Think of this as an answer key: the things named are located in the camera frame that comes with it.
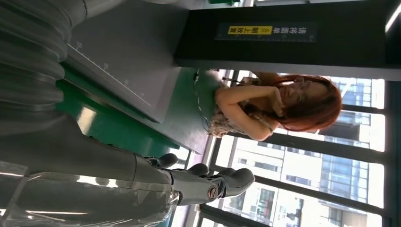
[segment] black pillar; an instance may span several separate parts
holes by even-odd
[[[400,49],[397,38],[386,46],[390,32],[385,32],[385,25],[395,10],[389,2],[192,10],[175,60],[184,67],[401,80],[400,52],[386,56],[386,48]],[[399,38],[398,23],[391,31]],[[230,26],[293,26],[310,33],[230,35]]]

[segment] cable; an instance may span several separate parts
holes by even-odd
[[[196,98],[198,99],[198,110],[199,110],[200,116],[202,118],[202,127],[207,132],[210,132],[209,119],[207,119],[207,117],[205,117],[205,115],[203,114],[203,111],[201,108],[201,98],[199,97],[199,94],[196,91],[196,83],[199,80],[199,71],[200,71],[200,69],[197,69],[195,74],[193,75],[193,91],[195,92]]]

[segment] woman's arm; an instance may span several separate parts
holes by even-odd
[[[263,141],[272,134],[276,122],[269,121],[271,127],[261,121],[249,117],[238,105],[239,102],[256,97],[269,97],[276,92],[276,87],[241,86],[220,88],[216,91],[216,103],[220,106],[224,115],[236,126],[242,129],[249,137],[257,141]]]
[[[267,86],[238,86],[229,88],[219,88],[215,93],[215,100],[218,105],[237,104],[241,101],[269,97],[276,92],[276,87]]]

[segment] red hair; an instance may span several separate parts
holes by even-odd
[[[319,98],[299,102],[286,108],[285,117],[278,117],[275,114],[269,114],[269,117],[290,131],[323,129],[335,123],[342,109],[341,93],[329,79],[321,76],[286,75],[278,78],[272,86],[282,87],[285,86],[283,83],[293,82],[299,77],[303,77],[304,81],[323,84],[328,91]]]

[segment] green table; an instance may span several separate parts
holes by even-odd
[[[65,100],[58,108],[77,120],[85,108],[94,112],[92,115],[95,117],[86,132],[88,135],[141,155],[156,155],[154,152],[165,149],[161,148],[161,144],[168,144],[169,147],[178,145],[203,153],[208,135],[193,90],[195,69],[181,69],[163,123],[148,120],[133,107],[87,80],[84,75],[67,66],[65,69],[66,79],[58,82]],[[209,71],[201,71],[196,89],[203,113],[209,119],[215,105],[213,91],[216,88],[216,77]]]

